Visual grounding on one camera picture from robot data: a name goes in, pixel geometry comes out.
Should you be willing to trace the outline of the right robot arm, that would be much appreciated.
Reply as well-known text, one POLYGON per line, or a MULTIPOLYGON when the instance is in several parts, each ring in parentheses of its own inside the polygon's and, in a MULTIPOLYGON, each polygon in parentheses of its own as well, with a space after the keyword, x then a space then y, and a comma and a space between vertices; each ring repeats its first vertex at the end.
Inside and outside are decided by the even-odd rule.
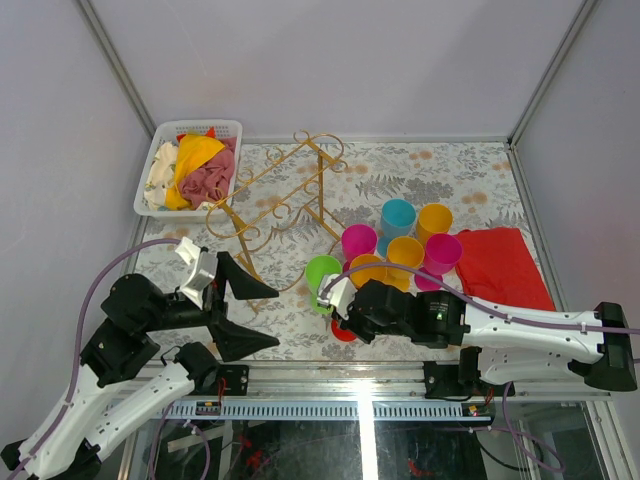
POLYGON ((356 288, 348 279, 320 291, 338 325, 365 343, 404 336, 430 349, 455 346, 458 387, 478 394, 521 380, 581 379, 608 392, 638 388, 633 331, 622 307, 602 302, 585 312, 501 305, 451 289, 411 294, 380 281, 356 288))

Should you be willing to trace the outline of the blue wine glass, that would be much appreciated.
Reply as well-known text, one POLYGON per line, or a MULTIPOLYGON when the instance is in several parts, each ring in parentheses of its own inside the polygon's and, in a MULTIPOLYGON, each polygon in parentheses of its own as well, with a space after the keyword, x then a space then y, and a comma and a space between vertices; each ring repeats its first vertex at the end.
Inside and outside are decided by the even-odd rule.
POLYGON ((415 221, 416 211, 409 202, 399 198, 386 201, 381 209, 382 234, 378 239, 378 254, 385 257, 390 242, 395 238, 407 236, 415 221))

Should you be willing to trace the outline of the red wine glass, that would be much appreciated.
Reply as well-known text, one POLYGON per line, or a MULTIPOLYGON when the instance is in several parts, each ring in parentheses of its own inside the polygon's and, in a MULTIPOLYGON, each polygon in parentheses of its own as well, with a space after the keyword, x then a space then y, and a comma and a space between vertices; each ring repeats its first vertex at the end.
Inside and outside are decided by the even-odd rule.
POLYGON ((357 339, 352 332, 342 329, 336 320, 331 321, 330 328, 334 337, 341 342, 350 343, 357 339))

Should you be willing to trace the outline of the green wine glass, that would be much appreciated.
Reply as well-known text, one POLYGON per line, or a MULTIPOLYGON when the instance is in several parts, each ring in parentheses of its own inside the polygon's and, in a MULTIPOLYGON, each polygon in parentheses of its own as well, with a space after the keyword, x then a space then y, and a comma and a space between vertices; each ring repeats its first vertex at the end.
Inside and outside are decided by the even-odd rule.
POLYGON ((319 314, 329 314, 330 310, 318 304, 317 295, 323 278, 330 274, 340 274, 342 264, 330 255, 319 255, 312 258, 305 268, 305 278, 311 294, 312 308, 319 314))

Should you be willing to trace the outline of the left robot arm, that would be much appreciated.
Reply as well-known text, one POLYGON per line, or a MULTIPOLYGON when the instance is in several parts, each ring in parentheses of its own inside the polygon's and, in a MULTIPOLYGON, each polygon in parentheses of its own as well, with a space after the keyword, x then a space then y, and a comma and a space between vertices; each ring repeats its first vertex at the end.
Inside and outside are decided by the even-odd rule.
POLYGON ((181 284, 165 293, 141 274, 120 277, 101 305, 106 318, 87 341, 77 339, 69 385, 40 427, 10 443, 1 458, 10 475, 30 479, 90 479, 115 448, 159 410, 191 393, 224 390, 220 369, 275 347, 277 338, 228 318, 225 296, 271 299, 279 293, 243 270, 226 251, 210 252, 188 238, 174 243, 187 265, 181 284), (218 351, 189 342, 147 385, 114 409, 125 384, 159 352, 151 333, 206 328, 218 351))

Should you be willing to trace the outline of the magenta wine glass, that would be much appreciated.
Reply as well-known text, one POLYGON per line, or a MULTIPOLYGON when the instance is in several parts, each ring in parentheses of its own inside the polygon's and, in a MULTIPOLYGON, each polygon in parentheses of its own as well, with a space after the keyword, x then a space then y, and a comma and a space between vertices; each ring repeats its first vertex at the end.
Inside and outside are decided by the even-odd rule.
POLYGON ((442 278, 454 270, 463 256, 463 246, 456 236, 447 233, 432 235, 424 248, 424 260, 420 268, 433 277, 442 278))
POLYGON ((351 262, 363 254, 372 254, 377 246, 378 236, 376 231, 366 224, 354 224, 347 227, 340 240, 346 270, 351 262))

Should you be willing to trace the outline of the orange wine glass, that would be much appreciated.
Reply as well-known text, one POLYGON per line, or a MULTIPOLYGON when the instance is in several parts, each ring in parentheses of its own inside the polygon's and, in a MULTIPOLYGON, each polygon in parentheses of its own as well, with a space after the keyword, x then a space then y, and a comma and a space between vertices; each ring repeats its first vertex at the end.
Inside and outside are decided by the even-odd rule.
MULTIPOLYGON (((394 238, 387 248, 386 260, 389 263, 418 269, 424 261, 424 247, 421 243, 409 236, 394 238)), ((385 281, 397 289, 407 292, 410 287, 412 273, 396 267, 387 268, 385 281)))
POLYGON ((416 223, 416 235, 425 246, 435 234, 447 233, 453 223, 453 214, 448 207, 439 203, 428 204, 421 209, 416 223))
POLYGON ((382 259, 374 254, 362 254, 355 257, 350 263, 350 269, 368 265, 368 268, 352 272, 349 275, 351 282, 359 289, 363 287, 369 280, 383 281, 387 276, 387 268, 380 266, 382 259))

